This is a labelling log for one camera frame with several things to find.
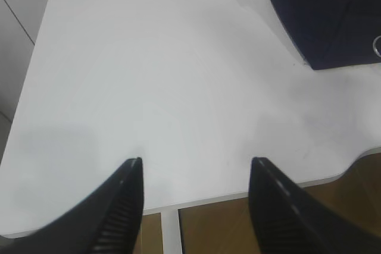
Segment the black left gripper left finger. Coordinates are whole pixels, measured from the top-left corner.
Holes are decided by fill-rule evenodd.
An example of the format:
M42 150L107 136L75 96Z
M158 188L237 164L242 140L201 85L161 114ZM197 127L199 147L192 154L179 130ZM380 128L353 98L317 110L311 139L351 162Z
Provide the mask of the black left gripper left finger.
M128 159L70 211L1 253L133 253L143 201L142 159Z

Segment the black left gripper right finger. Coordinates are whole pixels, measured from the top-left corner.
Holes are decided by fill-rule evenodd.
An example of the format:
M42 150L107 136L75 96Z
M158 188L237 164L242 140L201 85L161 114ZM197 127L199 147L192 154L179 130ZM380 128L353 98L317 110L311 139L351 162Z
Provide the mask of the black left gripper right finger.
M251 161L248 204L261 253L380 253L380 237L335 214L265 157Z

